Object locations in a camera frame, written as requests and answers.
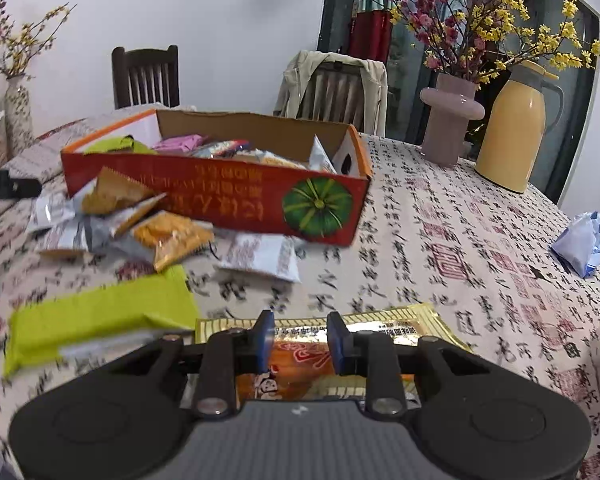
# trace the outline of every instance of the screw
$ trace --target screw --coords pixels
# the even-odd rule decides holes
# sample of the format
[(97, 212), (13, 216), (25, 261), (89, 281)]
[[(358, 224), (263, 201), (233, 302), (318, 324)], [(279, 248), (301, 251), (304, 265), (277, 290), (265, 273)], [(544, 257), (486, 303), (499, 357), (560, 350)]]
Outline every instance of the screw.
[(196, 407), (204, 415), (222, 415), (229, 408), (227, 403), (218, 397), (207, 397), (199, 400)]
[(380, 397), (371, 404), (371, 409), (380, 415), (397, 415), (403, 410), (398, 399), (393, 397)]

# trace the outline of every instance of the vase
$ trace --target vase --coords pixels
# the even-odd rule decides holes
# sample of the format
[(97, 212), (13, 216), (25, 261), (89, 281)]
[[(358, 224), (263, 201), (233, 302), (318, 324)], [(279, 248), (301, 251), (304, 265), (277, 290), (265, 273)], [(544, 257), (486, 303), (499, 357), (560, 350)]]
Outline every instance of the vase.
[(9, 158), (13, 158), (35, 142), (29, 91), (22, 84), (23, 79), (24, 76), (8, 78), (7, 91), (4, 94), (4, 119)]
[(476, 86), (449, 74), (438, 74), (435, 88), (423, 88), (420, 99), (431, 106), (420, 152), (430, 162), (453, 167), (462, 153), (469, 120), (484, 117), (484, 107), (474, 101)]

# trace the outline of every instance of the table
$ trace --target table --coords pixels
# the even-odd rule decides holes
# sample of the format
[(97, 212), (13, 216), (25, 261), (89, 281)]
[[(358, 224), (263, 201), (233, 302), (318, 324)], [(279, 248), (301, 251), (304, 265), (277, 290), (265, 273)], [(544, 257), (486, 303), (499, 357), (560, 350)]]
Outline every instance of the table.
[[(46, 190), (63, 188), (59, 149), (76, 137), (139, 110), (80, 121), (8, 166), (33, 174)], [(482, 357), (573, 399), (591, 424), (583, 478), (600, 478), (600, 397), (589, 346), (600, 325), (600, 268), (582, 280), (548, 253), (568, 218), (532, 186), (522, 196), (483, 180), (467, 161), (446, 170), (416, 146), (365, 137), (375, 177), (350, 248), (298, 249), (301, 284), (217, 271), (229, 240), (184, 261), (203, 316), (325, 317), (429, 301)], [(36, 154), (45, 153), (46, 158)], [(0, 207), (0, 455), (13, 412), (28, 399), (117, 357), (77, 359), (1, 377), (14, 309), (150, 272), (118, 256), (66, 263), (32, 252), (30, 201)]]

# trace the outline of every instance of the thermos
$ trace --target thermos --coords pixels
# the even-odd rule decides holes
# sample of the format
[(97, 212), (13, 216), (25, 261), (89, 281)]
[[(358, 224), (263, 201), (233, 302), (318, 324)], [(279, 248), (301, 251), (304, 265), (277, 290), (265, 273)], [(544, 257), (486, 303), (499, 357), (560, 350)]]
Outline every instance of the thermos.
[[(559, 86), (544, 80), (558, 76), (537, 63), (525, 60), (509, 70), (511, 77), (493, 104), (475, 170), (499, 186), (524, 193), (542, 135), (560, 121), (564, 93)], [(558, 116), (546, 128), (542, 88), (560, 96)]]

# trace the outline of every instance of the blue plastic bag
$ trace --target blue plastic bag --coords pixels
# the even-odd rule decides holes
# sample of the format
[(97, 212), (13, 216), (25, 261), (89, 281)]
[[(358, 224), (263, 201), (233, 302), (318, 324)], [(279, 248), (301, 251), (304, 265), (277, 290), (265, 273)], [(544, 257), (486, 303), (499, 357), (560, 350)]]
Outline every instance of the blue plastic bag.
[(600, 264), (600, 213), (577, 215), (551, 248), (581, 278), (591, 275)]

